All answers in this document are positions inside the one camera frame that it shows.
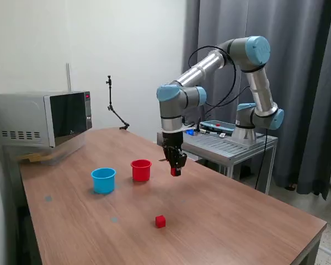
robotic arm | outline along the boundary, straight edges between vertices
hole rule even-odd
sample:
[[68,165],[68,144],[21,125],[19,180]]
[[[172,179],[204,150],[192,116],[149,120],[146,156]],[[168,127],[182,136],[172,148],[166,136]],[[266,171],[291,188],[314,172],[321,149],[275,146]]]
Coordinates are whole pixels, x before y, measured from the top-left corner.
[[[240,144],[256,141],[254,128],[278,129],[283,121],[284,111],[273,102],[265,64],[270,57],[270,45],[262,36],[232,39],[218,46],[225,50],[234,63],[246,74],[255,103],[240,104],[237,108],[236,128],[232,140]],[[184,127],[182,111],[189,107],[205,104],[206,91],[196,86],[208,75],[229,63],[221,50],[213,49],[191,69],[172,83],[157,89],[163,131],[163,151],[170,163],[171,174],[181,175],[186,154],[182,152]]]

floor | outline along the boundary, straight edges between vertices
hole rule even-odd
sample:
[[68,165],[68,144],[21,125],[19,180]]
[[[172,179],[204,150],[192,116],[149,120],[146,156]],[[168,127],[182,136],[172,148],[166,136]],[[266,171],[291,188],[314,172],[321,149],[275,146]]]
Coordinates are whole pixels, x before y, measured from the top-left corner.
[[[256,177],[250,177],[245,184],[254,186]],[[314,194],[300,195],[286,189],[277,187],[272,181],[269,194],[283,202],[306,211],[328,222],[328,226],[322,236],[321,245],[331,250],[331,189],[327,200]],[[331,256],[319,250],[316,265],[331,265]]]

microwave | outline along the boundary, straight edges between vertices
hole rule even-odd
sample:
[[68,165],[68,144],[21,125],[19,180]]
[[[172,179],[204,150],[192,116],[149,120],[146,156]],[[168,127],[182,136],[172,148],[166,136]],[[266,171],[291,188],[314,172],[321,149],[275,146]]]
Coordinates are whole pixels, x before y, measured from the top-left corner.
[[56,147],[90,128],[89,91],[0,94],[0,145]]

red block in gripper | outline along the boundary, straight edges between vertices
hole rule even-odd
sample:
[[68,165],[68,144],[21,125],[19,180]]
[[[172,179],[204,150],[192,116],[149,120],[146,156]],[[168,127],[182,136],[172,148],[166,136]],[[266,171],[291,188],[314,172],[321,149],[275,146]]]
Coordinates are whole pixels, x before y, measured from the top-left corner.
[[162,228],[166,226],[166,219],[164,218],[163,215],[156,216],[156,227],[157,228]]

cup rim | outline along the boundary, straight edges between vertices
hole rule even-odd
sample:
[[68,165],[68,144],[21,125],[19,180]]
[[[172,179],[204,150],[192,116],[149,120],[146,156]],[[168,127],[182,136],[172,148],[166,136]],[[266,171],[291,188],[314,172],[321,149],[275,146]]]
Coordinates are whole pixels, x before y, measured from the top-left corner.
[[[133,163],[134,162],[137,162],[137,161],[147,161],[150,164],[147,165],[147,166],[145,166],[145,167],[138,167],[138,166],[133,165]],[[152,166],[152,162],[150,160],[148,160],[148,159],[137,159],[137,160],[134,160],[134,161],[131,162],[131,167],[133,167],[133,168],[147,168],[147,167],[151,167],[151,166]]]
[[[93,175],[93,173],[94,173],[95,171],[98,171],[98,170],[101,170],[101,169],[111,169],[111,170],[114,171],[114,173],[113,173],[112,175],[108,176],[108,177],[103,177],[103,178],[95,177],[95,176]],[[116,170],[115,170],[115,169],[113,169],[113,168],[111,168],[111,167],[101,167],[101,168],[97,168],[97,169],[95,169],[94,171],[92,171],[90,175],[92,176],[92,178],[95,178],[95,179],[107,179],[107,178],[114,177],[115,174],[116,174]]]

